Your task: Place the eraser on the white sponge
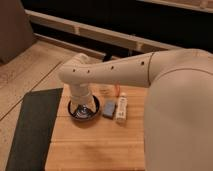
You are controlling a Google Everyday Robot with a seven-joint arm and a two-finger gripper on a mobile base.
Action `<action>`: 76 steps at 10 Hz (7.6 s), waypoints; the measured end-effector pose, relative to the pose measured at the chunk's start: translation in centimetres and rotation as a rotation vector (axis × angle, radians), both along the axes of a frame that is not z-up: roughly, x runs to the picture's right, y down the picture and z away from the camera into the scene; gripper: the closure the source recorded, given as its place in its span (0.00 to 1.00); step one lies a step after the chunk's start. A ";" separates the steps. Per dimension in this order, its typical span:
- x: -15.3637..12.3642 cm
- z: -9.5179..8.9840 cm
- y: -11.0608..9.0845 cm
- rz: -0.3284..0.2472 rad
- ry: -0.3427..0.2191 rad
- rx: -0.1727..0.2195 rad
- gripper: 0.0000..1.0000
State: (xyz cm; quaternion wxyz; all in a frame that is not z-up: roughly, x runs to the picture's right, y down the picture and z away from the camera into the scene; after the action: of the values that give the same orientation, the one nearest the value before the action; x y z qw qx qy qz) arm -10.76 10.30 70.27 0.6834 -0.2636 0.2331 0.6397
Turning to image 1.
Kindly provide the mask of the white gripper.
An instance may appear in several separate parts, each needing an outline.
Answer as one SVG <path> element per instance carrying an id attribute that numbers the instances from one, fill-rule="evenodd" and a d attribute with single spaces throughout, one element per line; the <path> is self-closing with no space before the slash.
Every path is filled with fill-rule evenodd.
<path id="1" fill-rule="evenodd" d="M 88 84 L 70 85 L 69 89 L 71 92 L 70 100 L 76 104 L 87 103 L 93 96 Z"/>

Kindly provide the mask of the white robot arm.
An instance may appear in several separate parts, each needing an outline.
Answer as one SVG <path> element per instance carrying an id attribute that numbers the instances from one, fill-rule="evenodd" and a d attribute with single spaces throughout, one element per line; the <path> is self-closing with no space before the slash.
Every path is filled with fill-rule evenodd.
<path id="1" fill-rule="evenodd" d="M 146 87 L 146 170 L 213 171 L 212 53 L 176 49 L 96 64 L 80 53 L 59 77 L 77 104 L 91 100 L 90 83 Z"/>

